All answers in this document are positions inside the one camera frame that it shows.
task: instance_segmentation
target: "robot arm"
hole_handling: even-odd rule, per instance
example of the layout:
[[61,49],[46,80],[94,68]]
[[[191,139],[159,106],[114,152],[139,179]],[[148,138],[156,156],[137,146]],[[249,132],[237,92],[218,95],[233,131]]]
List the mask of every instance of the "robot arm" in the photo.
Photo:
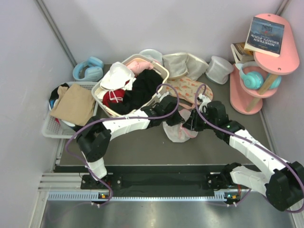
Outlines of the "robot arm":
[[[249,143],[237,136],[231,136],[210,127],[199,117],[196,110],[192,110],[190,118],[183,124],[183,127],[189,130],[203,131],[204,129],[212,129],[219,139],[245,155],[260,170],[260,172],[252,171],[238,163],[228,164],[220,174],[225,185],[240,184],[255,190],[264,195],[280,211],[288,209],[303,199],[300,185],[291,172],[273,156],[256,147],[255,144],[261,147],[264,146],[256,141],[241,124],[229,120],[225,107],[221,102],[214,101],[207,103],[203,107],[201,106],[199,110],[209,122],[252,141],[252,143]],[[293,168],[300,180],[304,182],[303,166],[298,162],[288,163],[288,165]]]
[[[253,142],[248,143],[236,136],[212,128],[201,119],[197,110],[192,110],[190,118],[183,124],[183,127],[197,132],[205,129],[213,130],[219,139],[241,152],[260,169],[260,172],[256,172],[238,163],[226,165],[220,175],[225,185],[240,184],[255,190],[266,196],[269,202],[280,211],[286,210],[303,199],[302,190],[294,176],[282,163],[255,146],[255,144],[263,145],[256,141],[240,123],[229,119],[225,106],[220,101],[211,102],[203,95],[200,95],[199,98],[201,101],[199,111],[209,122]],[[134,130],[158,126],[163,121],[166,121],[169,126],[184,122],[177,111],[166,119],[151,120],[151,117],[163,116],[172,112],[176,106],[176,98],[168,94],[164,94],[160,100],[154,107],[144,107],[133,114],[124,116],[125,120],[118,121],[113,118],[111,121],[95,124],[77,136],[77,143],[87,161],[88,168],[97,177],[102,178],[107,174],[103,156],[112,139]],[[97,120],[96,117],[92,117],[88,123],[95,120]],[[289,163],[289,165],[304,182],[303,166],[298,162]]]
[[[113,118],[110,121],[94,124],[76,137],[77,144],[85,157],[88,168],[96,177],[103,178],[107,174],[103,156],[106,153],[109,142],[114,138],[135,130],[158,126],[163,121],[166,121],[169,126],[185,122],[179,112],[175,112],[165,119],[152,119],[169,114],[176,107],[176,98],[168,94],[165,93],[160,97],[160,102],[154,107],[147,106],[132,114],[122,116],[125,120],[118,121]],[[98,119],[96,116],[93,116],[87,124]]]

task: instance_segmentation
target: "beige clothing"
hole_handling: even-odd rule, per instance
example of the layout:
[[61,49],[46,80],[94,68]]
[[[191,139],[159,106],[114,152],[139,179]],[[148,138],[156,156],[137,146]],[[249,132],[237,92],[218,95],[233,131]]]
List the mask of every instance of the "beige clothing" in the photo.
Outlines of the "beige clothing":
[[73,84],[66,92],[59,87],[58,94],[59,102],[52,109],[51,116],[79,126],[84,126],[93,116],[95,101],[90,90]]
[[[201,82],[193,81],[185,76],[179,79],[168,80],[167,83],[172,85],[177,90],[180,99],[184,99],[193,104],[193,106],[190,107],[188,105],[180,103],[181,106],[187,109],[192,109],[195,107],[195,93],[199,86],[202,84]],[[174,90],[170,87],[167,87],[167,91],[169,91],[172,96],[176,96]],[[213,92],[209,86],[207,86],[205,96],[207,96],[210,100],[213,99]]]

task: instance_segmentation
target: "book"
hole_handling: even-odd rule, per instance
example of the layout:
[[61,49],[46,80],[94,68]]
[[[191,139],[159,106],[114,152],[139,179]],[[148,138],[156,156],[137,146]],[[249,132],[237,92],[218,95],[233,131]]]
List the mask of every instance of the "book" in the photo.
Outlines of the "book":
[[236,52],[234,51],[233,44],[231,44],[231,51],[232,51],[235,63],[244,63],[238,58]]
[[234,43],[231,44],[231,49],[234,50],[234,52],[237,55],[237,58],[240,61],[244,61],[244,62],[253,61],[254,60],[253,52],[249,50],[244,50],[244,46],[245,46],[245,42]]
[[244,49],[279,57],[284,25],[253,17]]
[[238,57],[238,55],[235,52],[233,44],[231,44],[231,51],[232,51],[235,63],[245,63],[245,62],[249,62],[249,61],[254,61],[254,59],[240,60],[239,57]]

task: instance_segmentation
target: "metal floor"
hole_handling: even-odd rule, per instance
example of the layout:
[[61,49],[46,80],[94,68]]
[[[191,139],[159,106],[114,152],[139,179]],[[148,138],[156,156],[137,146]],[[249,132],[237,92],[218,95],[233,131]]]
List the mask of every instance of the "metal floor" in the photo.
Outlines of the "metal floor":
[[[269,148],[260,114],[243,115],[230,104],[229,82],[219,85],[205,75],[199,81],[213,91],[214,100],[221,101],[230,119],[240,122],[249,132]],[[81,155],[76,143],[70,145],[73,153]],[[112,140],[104,156],[106,165],[165,165],[165,164],[227,164],[251,163],[242,154],[220,141],[211,130],[200,132],[195,139],[184,143],[173,143],[166,136],[162,125],[122,135]],[[63,151],[60,165],[82,165],[81,161]]]
[[[100,209],[81,205],[58,219],[77,204],[48,201],[41,228],[295,228],[290,214],[277,211],[258,193],[236,208],[208,202],[111,202]],[[58,221],[51,222],[47,212]]]

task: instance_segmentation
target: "laundry basket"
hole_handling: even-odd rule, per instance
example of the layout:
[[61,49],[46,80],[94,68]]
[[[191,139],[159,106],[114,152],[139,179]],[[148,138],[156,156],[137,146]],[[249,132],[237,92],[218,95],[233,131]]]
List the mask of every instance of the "laundry basket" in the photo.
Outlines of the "laundry basket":
[[[77,83],[81,87],[85,89],[91,90],[97,82],[67,82],[69,86]],[[98,109],[98,104],[95,102],[95,107],[93,111],[93,116],[96,115]],[[46,119],[44,120],[44,124],[42,127],[42,134],[47,138],[55,138],[55,139],[70,139],[75,131],[71,128],[63,129],[60,124],[55,120],[54,117],[50,116],[48,112]]]
[[[136,54],[136,55],[132,55],[131,57],[127,58],[124,62],[122,62],[123,64],[125,64],[126,66],[129,65],[130,63],[132,63],[133,61],[137,61],[137,62],[151,62],[153,64],[153,70],[155,70],[162,78],[163,78],[163,82],[162,83],[166,83],[168,78],[169,78],[169,71],[164,68],[163,66],[161,66],[159,63],[148,59],[145,56]],[[96,89],[98,89],[100,86],[100,81],[93,87],[92,89],[92,96],[94,97],[94,99],[96,100],[96,102],[99,104],[99,106],[104,110],[104,112],[109,116],[109,117],[118,117],[121,116],[120,114],[118,114],[117,112],[113,111],[112,109],[110,109],[109,107],[105,106],[101,100],[98,99],[97,96],[95,96],[95,91]],[[158,93],[165,93],[166,92],[166,86],[162,86],[159,88]],[[153,95],[152,99],[150,101],[148,101],[147,103],[145,103],[142,107],[148,106],[148,105],[152,105],[156,102],[159,102],[159,98],[156,96],[156,94]]]

